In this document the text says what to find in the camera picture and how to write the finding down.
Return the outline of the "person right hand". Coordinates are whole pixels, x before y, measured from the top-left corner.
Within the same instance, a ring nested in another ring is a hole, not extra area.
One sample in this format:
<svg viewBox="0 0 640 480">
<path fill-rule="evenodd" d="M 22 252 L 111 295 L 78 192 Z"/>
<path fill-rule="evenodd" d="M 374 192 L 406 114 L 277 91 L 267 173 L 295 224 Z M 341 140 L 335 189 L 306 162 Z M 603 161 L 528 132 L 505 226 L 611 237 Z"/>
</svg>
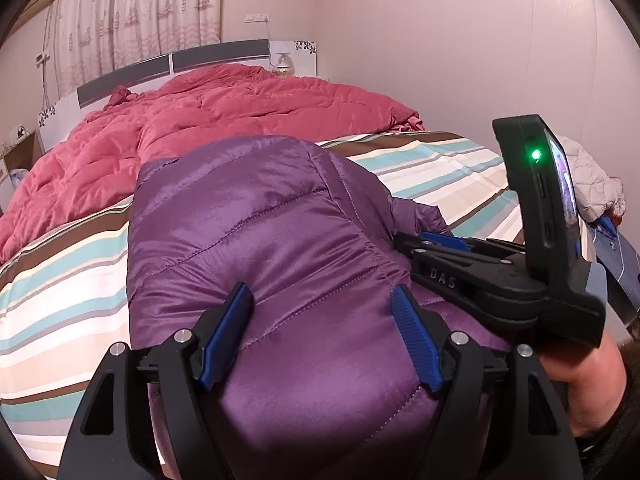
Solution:
<svg viewBox="0 0 640 480">
<path fill-rule="evenodd" d="M 623 400 L 627 372 L 608 330 L 598 348 L 567 346 L 539 359 L 550 379 L 567 384 L 566 414 L 575 437 L 594 434 L 610 421 Z"/>
</svg>

